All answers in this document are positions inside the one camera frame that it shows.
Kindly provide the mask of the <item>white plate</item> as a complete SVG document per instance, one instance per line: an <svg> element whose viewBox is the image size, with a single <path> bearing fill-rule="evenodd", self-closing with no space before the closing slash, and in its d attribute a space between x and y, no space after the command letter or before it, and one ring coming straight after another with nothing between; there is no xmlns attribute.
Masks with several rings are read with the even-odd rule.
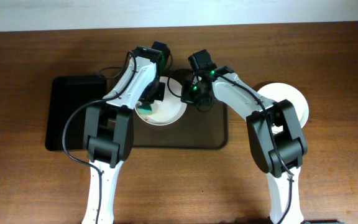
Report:
<svg viewBox="0 0 358 224"><path fill-rule="evenodd" d="M260 88L257 93L276 102L282 100L290 101L295 107L301 128L305 126L310 109L304 95L295 87L285 83L270 83Z"/></svg>
<svg viewBox="0 0 358 224"><path fill-rule="evenodd" d="M181 102L181 99L171 94L168 87L165 87L163 101L155 100L151 104L152 114L143 114L139 110L141 102L136 104L135 112L138 117L154 126L166 126L178 121L186 111L186 103Z"/></svg>

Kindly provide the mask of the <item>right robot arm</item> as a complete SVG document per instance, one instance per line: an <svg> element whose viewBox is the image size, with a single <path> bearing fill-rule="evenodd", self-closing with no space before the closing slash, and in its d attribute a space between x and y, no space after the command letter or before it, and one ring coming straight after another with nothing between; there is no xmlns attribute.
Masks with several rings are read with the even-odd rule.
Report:
<svg viewBox="0 0 358 224"><path fill-rule="evenodd" d="M181 101L211 106L214 100L246 121L252 158L267 177L269 222L304 223L299 176L308 147L293 104L257 93L227 66L194 68L183 84Z"/></svg>

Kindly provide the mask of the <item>white plate back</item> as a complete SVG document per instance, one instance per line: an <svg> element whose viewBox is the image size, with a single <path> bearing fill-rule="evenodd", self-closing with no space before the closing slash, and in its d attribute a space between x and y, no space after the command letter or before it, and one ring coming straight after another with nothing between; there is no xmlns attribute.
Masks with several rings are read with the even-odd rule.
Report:
<svg viewBox="0 0 358 224"><path fill-rule="evenodd" d="M143 114L139 110L141 102L136 104L135 112L138 117L154 126L166 126L178 121L186 111L186 103L181 102L181 99L171 94L168 87L165 87L163 101L155 100L151 104L152 114Z"/></svg>

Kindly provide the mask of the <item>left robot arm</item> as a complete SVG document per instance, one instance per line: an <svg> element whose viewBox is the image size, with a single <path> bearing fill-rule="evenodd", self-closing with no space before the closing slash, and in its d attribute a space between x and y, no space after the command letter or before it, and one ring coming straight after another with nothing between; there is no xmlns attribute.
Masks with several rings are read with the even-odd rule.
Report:
<svg viewBox="0 0 358 224"><path fill-rule="evenodd" d="M100 105L87 106L83 146L88 151L91 180L83 223L113 223L119 171L134 142L134 109L164 98L164 74L170 49L154 42L130 52L128 67Z"/></svg>

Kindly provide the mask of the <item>green yellow sponge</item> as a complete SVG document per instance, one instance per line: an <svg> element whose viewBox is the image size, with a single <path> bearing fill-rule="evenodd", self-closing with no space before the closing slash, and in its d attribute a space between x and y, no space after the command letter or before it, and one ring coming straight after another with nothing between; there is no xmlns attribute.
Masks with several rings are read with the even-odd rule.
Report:
<svg viewBox="0 0 358 224"><path fill-rule="evenodd" d="M148 104L141 104L137 107L137 112L140 115L152 115L153 111L152 111L152 107L151 105Z"/></svg>

